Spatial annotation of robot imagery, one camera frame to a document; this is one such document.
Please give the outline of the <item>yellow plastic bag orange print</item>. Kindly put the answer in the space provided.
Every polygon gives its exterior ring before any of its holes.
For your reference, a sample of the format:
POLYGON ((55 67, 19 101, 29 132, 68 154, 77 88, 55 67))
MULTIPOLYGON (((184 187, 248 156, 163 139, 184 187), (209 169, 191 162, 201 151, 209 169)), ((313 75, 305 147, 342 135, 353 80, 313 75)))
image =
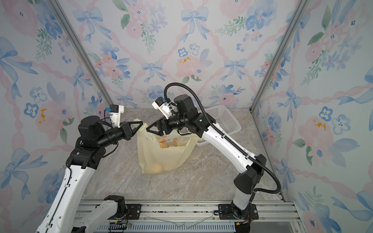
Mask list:
POLYGON ((159 163, 163 172, 177 169, 190 157, 200 138, 195 135, 181 136, 177 131, 158 136, 146 131, 148 124, 136 133, 139 165, 143 174, 151 174, 150 167, 159 163))

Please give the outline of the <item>beige pear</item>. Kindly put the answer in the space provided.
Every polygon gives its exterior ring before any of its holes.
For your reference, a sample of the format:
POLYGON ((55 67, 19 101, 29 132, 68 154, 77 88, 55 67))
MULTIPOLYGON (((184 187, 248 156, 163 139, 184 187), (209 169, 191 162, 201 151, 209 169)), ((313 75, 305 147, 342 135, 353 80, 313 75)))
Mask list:
POLYGON ((155 163, 155 164, 151 165, 151 167, 150 167, 150 173, 151 174, 158 174, 158 173, 161 173, 162 171, 163 171, 163 167, 159 163, 155 163))

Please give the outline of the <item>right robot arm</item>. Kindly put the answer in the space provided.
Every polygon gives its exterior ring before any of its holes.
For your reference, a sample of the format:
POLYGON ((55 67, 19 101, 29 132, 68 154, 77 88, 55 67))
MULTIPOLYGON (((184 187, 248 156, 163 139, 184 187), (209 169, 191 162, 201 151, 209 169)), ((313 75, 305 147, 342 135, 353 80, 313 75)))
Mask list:
POLYGON ((234 179, 236 194, 231 203, 231 213, 237 219, 247 219, 254 189, 264 173, 265 157, 256 156, 239 145, 204 109, 198 110, 192 98, 186 94, 178 96, 174 103, 159 97, 152 106, 163 117, 151 124, 147 132, 163 136, 186 128, 217 148, 233 164, 239 174, 234 179))

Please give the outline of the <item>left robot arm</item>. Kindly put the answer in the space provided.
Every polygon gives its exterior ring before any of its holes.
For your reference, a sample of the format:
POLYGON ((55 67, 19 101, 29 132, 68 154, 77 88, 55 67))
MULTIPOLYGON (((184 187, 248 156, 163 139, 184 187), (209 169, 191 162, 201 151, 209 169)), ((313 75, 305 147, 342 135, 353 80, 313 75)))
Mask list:
POLYGON ((107 157, 106 147, 130 140, 142 127, 142 121, 125 121, 114 127, 99 116, 88 116, 78 126, 80 137, 66 161, 65 175, 46 217, 38 226, 38 233, 93 233, 111 217, 128 217, 125 198, 110 195, 80 220, 75 215, 86 186, 107 157))

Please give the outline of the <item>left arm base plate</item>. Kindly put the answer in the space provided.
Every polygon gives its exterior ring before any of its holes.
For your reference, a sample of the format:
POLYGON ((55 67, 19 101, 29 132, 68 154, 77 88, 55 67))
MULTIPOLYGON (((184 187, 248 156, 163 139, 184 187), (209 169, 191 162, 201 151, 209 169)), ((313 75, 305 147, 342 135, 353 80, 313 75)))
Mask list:
POLYGON ((109 220, 139 220, 141 208, 141 204, 126 204, 114 216, 111 216, 109 220))

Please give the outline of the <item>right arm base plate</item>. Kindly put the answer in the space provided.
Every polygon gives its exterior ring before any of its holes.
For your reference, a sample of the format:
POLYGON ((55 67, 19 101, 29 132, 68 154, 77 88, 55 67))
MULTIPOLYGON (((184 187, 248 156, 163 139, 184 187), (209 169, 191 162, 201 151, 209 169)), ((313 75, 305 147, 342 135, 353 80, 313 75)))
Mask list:
POLYGON ((231 204, 219 204, 218 209, 214 210, 214 215, 218 215, 220 220, 238 220, 253 221, 259 219, 255 204, 248 204, 244 210, 240 210, 231 204))

